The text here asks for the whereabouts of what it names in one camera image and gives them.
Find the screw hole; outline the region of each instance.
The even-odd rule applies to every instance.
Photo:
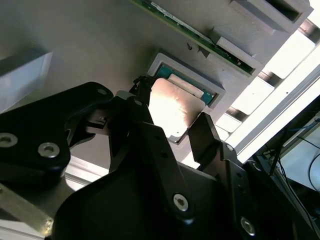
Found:
[[[168,154],[166,154],[166,153],[163,152],[163,151],[160,153],[160,156],[163,157],[164,159],[167,159],[167,158],[168,158]]]
[[[11,141],[12,141],[11,138],[8,136],[3,136],[0,138],[0,142],[5,143],[5,144],[9,144],[9,143],[11,143]]]
[[[181,205],[181,206],[184,206],[185,205],[185,201],[183,201],[181,198],[179,198],[177,200],[177,202]]]
[[[47,153],[53,153],[55,149],[52,146],[46,146],[43,150]]]

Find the green circuit board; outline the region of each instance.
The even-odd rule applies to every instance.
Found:
[[[163,21],[176,31],[185,35],[187,38],[189,38],[202,48],[206,49],[210,53],[221,56],[224,60],[231,63],[236,69],[241,69],[248,75],[251,75],[255,70],[233,54],[213,43],[209,38],[205,37],[191,26],[187,25],[183,21],[179,20],[178,18],[155,4],[154,2],[150,0],[131,0],[131,2],[143,8],[145,11],[147,11],[157,19]]]

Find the black plastic bracket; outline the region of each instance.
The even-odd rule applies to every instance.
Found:
[[[194,160],[200,163],[198,170],[215,177],[226,190],[233,229],[243,239],[259,239],[247,173],[238,161],[236,151],[220,141],[211,117],[204,112],[190,127],[188,135]],[[244,224],[251,228],[249,233]]]
[[[92,134],[78,134],[82,116],[112,99],[110,90],[95,82],[71,88],[0,115],[0,133],[17,137],[11,147],[0,147],[0,181],[50,187],[56,184],[70,161],[70,146]],[[43,143],[58,146],[57,156],[38,153]]]
[[[142,122],[134,126],[132,134],[135,138],[134,147],[146,171],[151,173],[155,182],[154,187],[165,211],[176,220],[187,225],[191,224],[194,220],[195,207],[165,132],[161,127]],[[176,194],[185,197],[187,202],[184,204],[188,205],[185,211],[174,204]]]

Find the white panel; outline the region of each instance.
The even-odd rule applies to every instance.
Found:
[[[243,61],[244,63],[248,64],[250,67],[253,68],[251,73],[252,76],[256,76],[259,74],[261,69],[263,68],[262,64],[258,62],[254,57],[247,54],[241,48],[234,45],[232,42],[228,41],[224,37],[220,37],[218,42],[216,43],[219,47],[227,50],[232,55],[236,56],[238,59]]]
[[[309,0],[311,7],[313,7],[313,12],[309,15],[308,19],[313,22],[318,28],[320,28],[320,1],[319,0]]]
[[[229,132],[223,130],[221,127],[215,126],[215,129],[222,141],[225,141],[230,135]]]
[[[280,116],[278,116],[264,131],[262,131],[243,151],[238,154],[238,159],[245,162],[267,141],[287,125],[297,114],[308,106],[320,92],[320,80],[312,85],[294,103],[290,105]]]
[[[309,38],[296,31],[265,65],[264,69],[285,79],[315,46],[316,44]]]
[[[231,105],[234,109],[250,115],[269,96],[275,88],[256,77]]]
[[[229,133],[233,133],[241,125],[241,121],[225,113],[216,121],[216,125]]]
[[[263,101],[260,106],[226,140],[241,151],[249,142],[241,143],[295,88],[308,77],[320,63],[320,47],[317,47],[294,71]]]

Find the gray surface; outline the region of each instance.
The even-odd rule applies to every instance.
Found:
[[[304,137],[309,142],[320,147],[320,126]],[[315,156],[320,153],[320,149],[312,146],[306,141],[299,139],[297,145],[281,158],[281,163],[286,176],[308,188],[314,189],[308,179],[308,168]],[[312,164],[310,177],[313,185],[320,190],[320,157]]]
[[[51,57],[31,48],[0,60],[0,113],[43,85]]]
[[[229,7],[229,0],[157,0],[161,7],[207,34],[213,27],[265,64],[289,37],[272,36]],[[128,90],[145,74],[157,48],[162,48],[220,82],[228,101],[216,106],[218,118],[252,81],[234,77],[230,69],[212,63],[162,22],[126,0],[2,0],[0,2],[0,59],[39,44],[53,52],[47,81],[37,96],[48,96],[95,81],[113,93]],[[187,42],[193,47],[188,50]],[[109,167],[106,137],[77,146],[72,154]]]

